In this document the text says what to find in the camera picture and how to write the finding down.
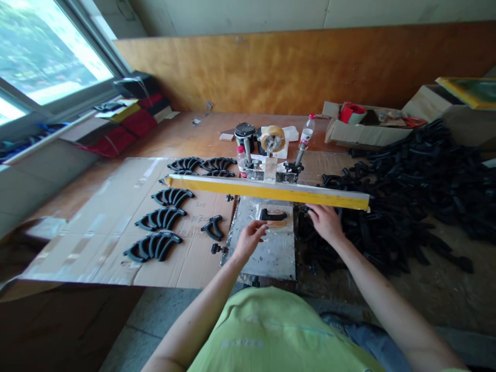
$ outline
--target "window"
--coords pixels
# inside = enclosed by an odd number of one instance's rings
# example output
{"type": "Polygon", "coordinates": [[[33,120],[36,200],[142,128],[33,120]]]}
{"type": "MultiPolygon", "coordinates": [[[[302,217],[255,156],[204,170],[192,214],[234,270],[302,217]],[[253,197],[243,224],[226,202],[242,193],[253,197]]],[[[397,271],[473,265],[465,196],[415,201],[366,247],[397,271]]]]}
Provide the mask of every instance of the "window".
{"type": "Polygon", "coordinates": [[[0,141],[19,120],[61,120],[115,95],[125,71],[105,43],[72,0],[0,0],[0,141]]]}
{"type": "Polygon", "coordinates": [[[36,103],[114,77],[53,0],[1,0],[0,7],[0,76],[36,103]]]}
{"type": "Polygon", "coordinates": [[[23,117],[27,113],[0,97],[0,125],[23,117]]]}

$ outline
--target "red box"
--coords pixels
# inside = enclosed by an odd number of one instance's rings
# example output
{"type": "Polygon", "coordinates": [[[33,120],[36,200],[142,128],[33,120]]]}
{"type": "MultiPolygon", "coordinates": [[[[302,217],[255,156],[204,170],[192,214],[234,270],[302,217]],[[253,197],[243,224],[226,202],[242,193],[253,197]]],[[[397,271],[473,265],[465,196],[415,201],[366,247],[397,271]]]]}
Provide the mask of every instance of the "red box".
{"type": "Polygon", "coordinates": [[[137,113],[124,119],[120,125],[136,137],[143,138],[157,126],[157,121],[148,111],[139,110],[137,113]]]}
{"type": "Polygon", "coordinates": [[[157,103],[159,103],[161,100],[164,99],[164,96],[162,93],[155,93],[153,96],[150,96],[150,99],[148,98],[141,98],[138,101],[138,105],[144,109],[151,108],[155,106],[157,103]]]}
{"type": "Polygon", "coordinates": [[[100,156],[115,158],[134,141],[136,141],[134,135],[129,133],[125,128],[118,127],[101,137],[94,145],[78,147],[100,156]]]}

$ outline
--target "hand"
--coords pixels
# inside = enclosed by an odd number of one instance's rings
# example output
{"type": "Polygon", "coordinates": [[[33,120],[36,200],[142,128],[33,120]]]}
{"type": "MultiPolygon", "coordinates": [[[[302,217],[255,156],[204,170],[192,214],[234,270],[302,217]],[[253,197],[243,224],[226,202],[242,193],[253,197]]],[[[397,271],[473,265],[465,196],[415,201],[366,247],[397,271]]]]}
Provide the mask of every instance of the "hand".
{"type": "Polygon", "coordinates": [[[341,221],[334,207],[307,204],[310,208],[308,214],[314,223],[314,227],[327,243],[335,246],[346,240],[341,221]]]}
{"type": "Polygon", "coordinates": [[[251,221],[241,232],[232,257],[248,261],[255,248],[257,248],[258,243],[263,242],[262,236],[267,235],[265,231],[268,228],[269,226],[265,221],[251,221]]]}

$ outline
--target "stack of boxes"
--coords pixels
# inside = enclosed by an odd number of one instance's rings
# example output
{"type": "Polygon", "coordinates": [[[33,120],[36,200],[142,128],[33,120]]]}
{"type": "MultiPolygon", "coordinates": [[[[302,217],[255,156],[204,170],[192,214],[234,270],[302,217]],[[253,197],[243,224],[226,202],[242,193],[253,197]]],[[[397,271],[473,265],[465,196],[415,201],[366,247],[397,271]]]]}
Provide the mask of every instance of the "stack of boxes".
{"type": "Polygon", "coordinates": [[[135,72],[114,83],[124,99],[125,108],[95,113],[78,120],[74,128],[60,138],[98,155],[114,158],[138,138],[145,137],[172,110],[154,78],[135,72]]]}

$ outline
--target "packing tape roll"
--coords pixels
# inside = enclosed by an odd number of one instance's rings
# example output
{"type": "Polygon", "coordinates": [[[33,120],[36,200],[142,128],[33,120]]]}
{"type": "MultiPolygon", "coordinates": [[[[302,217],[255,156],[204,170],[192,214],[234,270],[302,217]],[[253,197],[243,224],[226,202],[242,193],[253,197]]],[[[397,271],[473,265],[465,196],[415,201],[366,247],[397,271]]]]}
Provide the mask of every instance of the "packing tape roll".
{"type": "Polygon", "coordinates": [[[266,152],[281,151],[286,144],[284,131],[278,126],[268,126],[262,129],[260,144],[266,152]]]}

